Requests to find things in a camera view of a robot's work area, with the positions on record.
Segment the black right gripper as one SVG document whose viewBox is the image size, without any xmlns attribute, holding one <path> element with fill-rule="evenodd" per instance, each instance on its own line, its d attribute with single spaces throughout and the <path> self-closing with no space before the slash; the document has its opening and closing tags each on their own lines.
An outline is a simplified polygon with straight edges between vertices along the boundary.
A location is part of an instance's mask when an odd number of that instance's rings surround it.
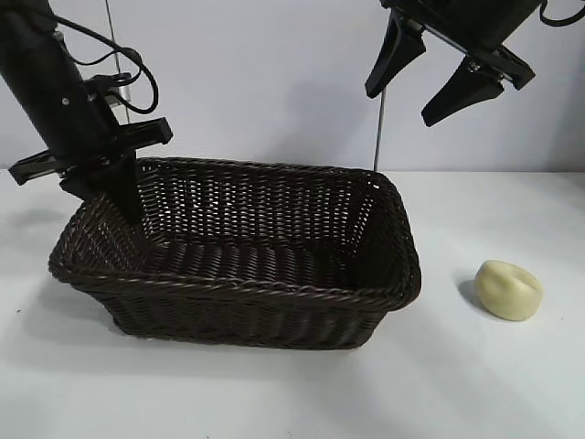
<svg viewBox="0 0 585 439">
<path fill-rule="evenodd" d="M 539 1 L 383 1 L 381 5 L 394 13 L 365 83 L 367 97 L 377 97 L 425 53 L 423 30 L 467 56 L 423 108 L 421 116 L 428 127 L 497 98 L 503 92 L 502 76 L 518 90 L 535 77 L 504 42 L 540 7 Z"/>
</svg>

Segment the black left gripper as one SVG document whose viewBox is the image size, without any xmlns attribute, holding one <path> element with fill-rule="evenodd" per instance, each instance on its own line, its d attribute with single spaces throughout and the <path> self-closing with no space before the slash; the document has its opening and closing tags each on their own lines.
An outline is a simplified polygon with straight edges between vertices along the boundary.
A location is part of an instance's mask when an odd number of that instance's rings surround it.
<svg viewBox="0 0 585 439">
<path fill-rule="evenodd" d="M 47 150 L 9 167 L 17 184 L 49 173 L 63 173 L 60 188 L 82 200 L 109 194 L 130 224 L 140 220 L 135 154 L 151 145 L 167 144 L 172 130 L 165 118 L 120 124 L 107 97 L 129 80 L 129 73 L 96 75 L 84 80 L 78 73 L 63 79 L 8 75 L 8 87 L 36 128 Z"/>
</svg>

